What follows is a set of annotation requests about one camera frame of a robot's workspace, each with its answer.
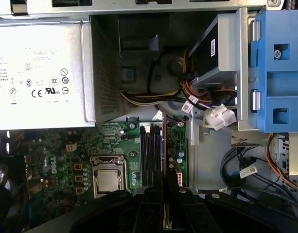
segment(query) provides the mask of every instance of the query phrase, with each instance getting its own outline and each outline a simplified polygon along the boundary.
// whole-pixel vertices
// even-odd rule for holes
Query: spring
[[[53,0],[53,5],[79,6],[80,0]]]
[[[287,0],[286,10],[294,10],[296,8],[296,0]]]

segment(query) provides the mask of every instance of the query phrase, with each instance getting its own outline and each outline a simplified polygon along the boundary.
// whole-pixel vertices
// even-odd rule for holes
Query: ul logo
[[[47,87],[45,88],[47,94],[56,94],[55,88]]]
[[[50,79],[50,83],[51,83],[51,85],[58,85],[60,83],[60,79],[57,77],[52,77]]]

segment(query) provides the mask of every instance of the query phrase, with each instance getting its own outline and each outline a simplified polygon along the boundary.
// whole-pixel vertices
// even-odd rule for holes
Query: screw
[[[136,125],[134,123],[130,123],[129,124],[129,128],[131,128],[132,130],[136,127]]]
[[[281,51],[274,50],[274,60],[279,60],[281,58]]]
[[[269,6],[278,6],[280,5],[280,0],[268,0]]]
[[[216,198],[216,199],[219,199],[219,198],[220,198],[220,195],[219,195],[219,194],[216,194],[216,193],[213,193],[211,196],[212,196],[213,198]]]
[[[159,74],[157,74],[156,76],[154,76],[154,81],[155,82],[160,82],[161,80],[162,80],[162,77]]]
[[[186,192],[187,192],[187,190],[185,188],[179,189],[179,193],[186,193]]]

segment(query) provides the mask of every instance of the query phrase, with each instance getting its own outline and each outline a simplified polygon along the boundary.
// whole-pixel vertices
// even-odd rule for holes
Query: white connector
[[[67,152],[73,152],[77,149],[77,143],[74,144],[66,144],[66,150]]]
[[[204,120],[216,131],[236,122],[235,113],[221,104],[219,107],[206,110]]]

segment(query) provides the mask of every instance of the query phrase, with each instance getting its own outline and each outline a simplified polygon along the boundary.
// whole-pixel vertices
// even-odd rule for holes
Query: black ram slot
[[[151,150],[151,137],[150,134],[146,134],[146,145],[147,145],[147,162],[148,162],[148,168],[147,168],[147,173],[148,173],[148,186],[152,186],[152,150]]]
[[[142,186],[148,186],[148,160],[146,150],[146,132],[143,126],[140,127],[140,146],[141,146],[141,167],[142,167]]]
[[[151,126],[150,133],[140,128],[142,185],[153,186],[153,172],[161,171],[162,138],[159,126]]]
[[[161,136],[160,136],[160,128],[156,126],[154,129],[154,151],[155,151],[155,170],[161,171],[162,167],[162,157],[161,157],[161,150],[162,150],[162,143],[161,143]]]

